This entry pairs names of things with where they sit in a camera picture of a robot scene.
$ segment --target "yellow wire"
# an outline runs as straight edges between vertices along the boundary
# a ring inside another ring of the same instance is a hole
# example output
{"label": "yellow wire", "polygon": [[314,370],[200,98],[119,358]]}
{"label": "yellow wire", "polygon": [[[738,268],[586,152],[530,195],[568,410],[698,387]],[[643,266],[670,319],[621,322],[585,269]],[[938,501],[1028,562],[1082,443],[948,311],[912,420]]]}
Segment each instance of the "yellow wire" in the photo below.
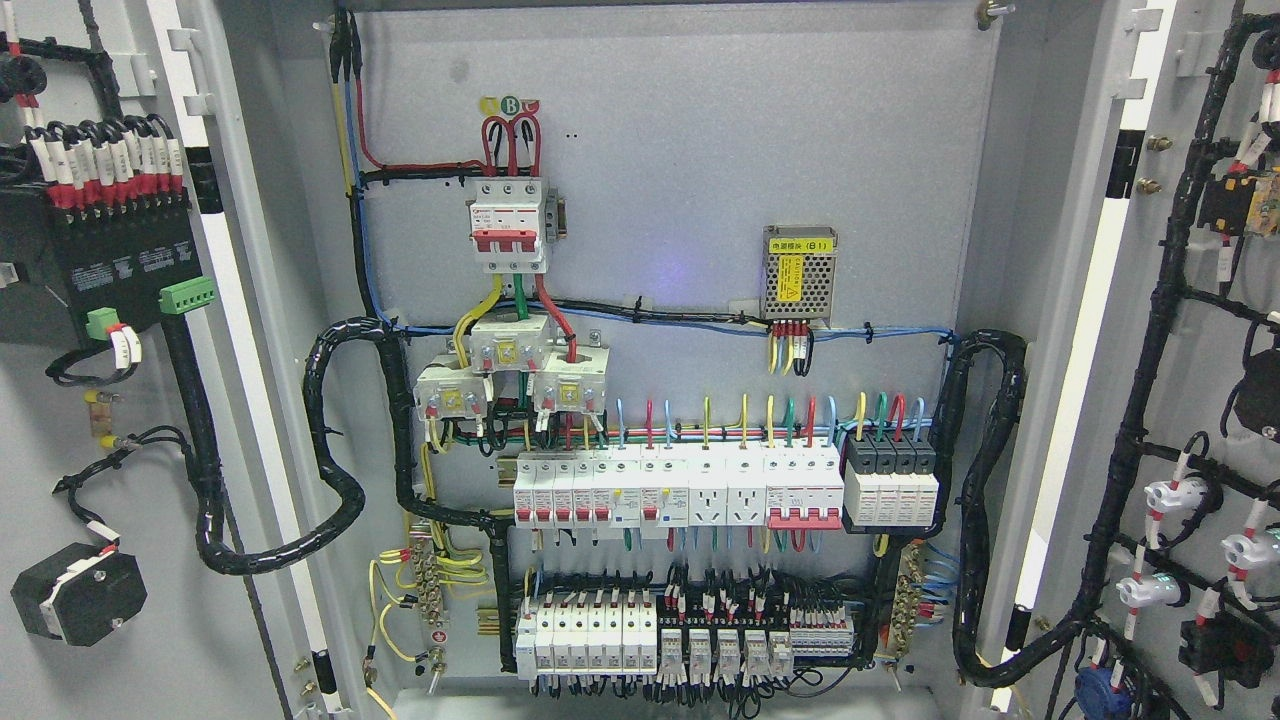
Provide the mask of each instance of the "yellow wire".
{"label": "yellow wire", "polygon": [[392,706],[387,705],[387,701],[383,700],[383,696],[378,694],[378,691],[375,691],[372,685],[365,685],[365,693],[369,694],[369,697],[374,698],[374,702],[378,703],[378,707],[383,708],[383,712],[387,714],[387,717],[389,720],[399,720],[399,716],[396,715],[396,711],[392,710]]}
{"label": "yellow wire", "polygon": [[497,274],[493,277],[493,290],[489,295],[480,301],[479,305],[466,311],[462,318],[458,319],[458,324],[453,327],[453,347],[458,354],[458,364],[462,368],[467,366],[467,348],[462,343],[462,340],[467,332],[467,328],[475,324],[476,320],[484,316],[485,313],[493,310],[493,306],[502,300],[502,275]]}
{"label": "yellow wire", "polygon": [[748,396],[744,392],[742,393],[742,442],[737,443],[737,446],[740,448],[742,448],[742,450],[746,450],[746,398],[748,398]]}
{"label": "yellow wire", "polygon": [[378,614],[378,632],[383,634],[383,642],[387,643],[387,647],[396,653],[396,657],[399,657],[404,662],[417,662],[416,657],[401,650],[399,646],[396,644],[396,641],[392,639],[390,634],[387,633],[387,614],[392,611],[392,607],[396,607],[396,603],[388,602],[383,606],[383,611]]}
{"label": "yellow wire", "polygon": [[858,393],[858,415],[854,416],[854,439],[863,442],[863,420],[867,419],[867,393]]}
{"label": "yellow wire", "polygon": [[712,448],[712,396],[703,396],[703,450]]}
{"label": "yellow wire", "polygon": [[769,437],[769,447],[773,447],[773,396],[764,404],[764,432]]}
{"label": "yellow wire", "polygon": [[342,184],[343,187],[351,187],[351,178],[353,173],[351,172],[351,147],[347,145],[347,113],[342,106],[342,91],[338,90],[338,83],[333,83],[333,114],[338,120],[338,149],[342,155]]}

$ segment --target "black wire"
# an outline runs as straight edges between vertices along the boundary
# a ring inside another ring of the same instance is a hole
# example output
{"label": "black wire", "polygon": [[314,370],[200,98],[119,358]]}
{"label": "black wire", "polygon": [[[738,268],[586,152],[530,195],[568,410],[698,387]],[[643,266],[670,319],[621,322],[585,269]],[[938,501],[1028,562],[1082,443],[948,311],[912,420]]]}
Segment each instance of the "black wire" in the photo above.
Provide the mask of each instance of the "black wire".
{"label": "black wire", "polygon": [[796,374],[797,378],[804,378],[809,374],[809,369],[813,368],[813,328],[805,327],[805,356],[804,359],[796,357],[791,363],[791,372]]}
{"label": "black wire", "polygon": [[1057,671],[1053,673],[1053,684],[1050,685],[1048,692],[1048,705],[1044,707],[1044,720],[1053,719],[1053,710],[1057,707],[1057,693],[1062,689],[1062,679],[1066,676],[1066,664],[1071,660],[1071,646],[1075,644],[1075,638],[1071,638],[1062,647],[1062,655],[1057,660]]}
{"label": "black wire", "polygon": [[1066,705],[1062,706],[1062,712],[1059,714],[1057,720],[1066,720],[1066,714],[1070,712],[1073,707],[1075,707],[1075,698],[1074,697],[1071,700],[1066,701]]}
{"label": "black wire", "polygon": [[50,363],[49,366],[45,368],[45,375],[60,387],[104,387],[124,382],[133,377],[133,373],[138,369],[137,363],[131,363],[124,370],[115,370],[105,378],[100,378],[97,375],[76,375],[70,373],[73,365],[83,360],[88,360],[90,357],[95,357],[110,348],[110,345],[95,345],[93,347],[86,350],[72,350]]}
{"label": "black wire", "polygon": [[[814,667],[809,667],[809,670],[817,671],[817,669],[814,669]],[[817,691],[814,691],[812,693],[796,693],[796,692],[792,692],[790,687],[787,687],[786,693],[788,696],[791,696],[791,697],[799,697],[799,698],[812,698],[812,697],[824,696],[824,694],[829,693],[831,691],[836,689],[836,685],[838,685],[840,683],[844,683],[845,678],[847,678],[849,674],[852,673],[854,670],[855,669],[852,666],[845,667],[845,671],[841,673],[838,678],[836,678],[835,680],[832,680],[824,688],[817,689]],[[822,682],[822,673],[818,673],[818,678],[819,678],[818,683],[820,683]],[[800,673],[799,671],[796,673],[796,679],[800,679]],[[818,683],[808,683],[808,680],[801,680],[801,682],[804,682],[806,684],[814,684],[814,685],[818,684]]]}

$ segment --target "main circuit breaker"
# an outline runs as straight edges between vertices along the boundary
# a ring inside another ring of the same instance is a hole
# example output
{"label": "main circuit breaker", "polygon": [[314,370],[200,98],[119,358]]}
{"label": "main circuit breaker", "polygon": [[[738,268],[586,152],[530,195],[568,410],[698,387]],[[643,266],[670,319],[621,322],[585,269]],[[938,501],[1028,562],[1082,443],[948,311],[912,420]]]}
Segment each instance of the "main circuit breaker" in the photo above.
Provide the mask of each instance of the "main circuit breaker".
{"label": "main circuit breaker", "polygon": [[558,228],[558,199],[545,178],[476,181],[471,243],[484,272],[545,273],[547,241]]}
{"label": "main circuit breaker", "polygon": [[842,527],[845,484],[835,447],[676,446],[526,452],[517,462],[516,527],[622,530]]}

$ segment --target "blue wire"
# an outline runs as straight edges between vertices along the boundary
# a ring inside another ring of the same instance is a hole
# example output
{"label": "blue wire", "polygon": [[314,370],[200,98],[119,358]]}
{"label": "blue wire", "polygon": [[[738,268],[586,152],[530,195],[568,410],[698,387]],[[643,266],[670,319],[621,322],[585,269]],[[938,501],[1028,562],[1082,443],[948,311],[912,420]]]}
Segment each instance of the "blue wire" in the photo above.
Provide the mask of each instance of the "blue wire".
{"label": "blue wire", "polygon": [[827,404],[831,405],[831,430],[827,432],[827,445],[836,445],[836,428],[840,425],[840,415],[836,414],[836,396],[828,395]]}
{"label": "blue wire", "polygon": [[626,450],[627,447],[627,423],[626,416],[622,414],[622,398],[618,398],[618,450]]}
{"label": "blue wire", "polygon": [[915,433],[911,434],[911,442],[920,442],[920,423],[924,420],[924,398],[915,398]]}
{"label": "blue wire", "polygon": [[676,428],[675,428],[675,425],[671,424],[671,401],[669,400],[663,400],[662,401],[662,413],[667,418],[667,447],[671,448],[671,443],[675,439],[677,439],[677,438],[676,438]]}
{"label": "blue wire", "polygon": [[365,213],[365,195],[360,187],[360,159],[356,155],[356,147],[358,146],[358,140],[356,138],[356,126],[355,126],[355,113],[352,111],[352,104],[355,102],[352,95],[352,83],[344,83],[346,92],[343,104],[347,109],[347,151],[351,155],[351,172],[352,177],[347,178],[353,188],[352,192],[356,197],[356,213],[360,215],[360,236],[361,236],[361,254],[365,259],[365,283],[369,286],[369,300],[374,306],[374,314],[378,319],[394,327],[397,331],[408,332],[413,334],[451,334],[452,331],[442,328],[426,328],[420,325],[399,325],[392,323],[383,313],[381,297],[378,295],[378,284],[374,282],[374,258],[372,258],[372,242],[369,237],[369,218]]}

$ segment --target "black fuse holder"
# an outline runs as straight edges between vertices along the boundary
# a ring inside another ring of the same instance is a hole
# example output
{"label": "black fuse holder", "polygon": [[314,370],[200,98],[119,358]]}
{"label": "black fuse holder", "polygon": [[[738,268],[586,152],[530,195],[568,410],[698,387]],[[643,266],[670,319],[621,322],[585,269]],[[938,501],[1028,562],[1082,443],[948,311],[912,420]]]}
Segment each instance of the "black fuse holder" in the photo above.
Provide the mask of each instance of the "black fuse holder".
{"label": "black fuse holder", "polygon": [[893,465],[895,475],[914,475],[915,474],[915,448],[911,447],[911,441],[902,436],[902,439],[886,441],[890,447],[893,448],[893,455],[897,456],[897,461]]}
{"label": "black fuse holder", "polygon": [[932,475],[933,464],[937,461],[938,454],[934,452],[933,446],[927,439],[913,439],[910,442],[911,451],[915,452],[915,474]]}
{"label": "black fuse holder", "polygon": [[849,447],[850,452],[847,461],[852,465],[854,471],[859,475],[874,475],[876,460],[878,455],[876,452],[876,445],[872,443],[870,436],[864,434],[863,439],[850,439]]}

